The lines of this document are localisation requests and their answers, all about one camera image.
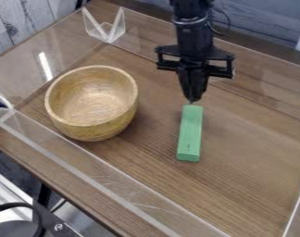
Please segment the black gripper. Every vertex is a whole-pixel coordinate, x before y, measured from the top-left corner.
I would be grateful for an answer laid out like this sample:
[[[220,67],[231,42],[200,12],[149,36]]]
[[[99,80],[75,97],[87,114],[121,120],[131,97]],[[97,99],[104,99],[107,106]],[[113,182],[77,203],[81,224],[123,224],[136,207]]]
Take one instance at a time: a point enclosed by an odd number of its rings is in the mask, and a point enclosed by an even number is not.
[[[184,97],[196,102],[208,86],[208,76],[234,76],[234,55],[216,48],[208,23],[175,24],[176,44],[159,45],[157,68],[175,70]]]

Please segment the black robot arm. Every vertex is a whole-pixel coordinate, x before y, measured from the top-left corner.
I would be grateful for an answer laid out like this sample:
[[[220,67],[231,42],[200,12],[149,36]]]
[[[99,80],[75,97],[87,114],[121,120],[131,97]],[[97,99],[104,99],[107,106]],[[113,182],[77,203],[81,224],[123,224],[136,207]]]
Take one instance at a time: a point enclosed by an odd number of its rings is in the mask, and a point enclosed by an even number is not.
[[[157,69],[173,71],[189,103],[200,100],[208,78],[231,79],[234,55],[214,46],[214,0],[169,0],[176,44],[159,45]]]

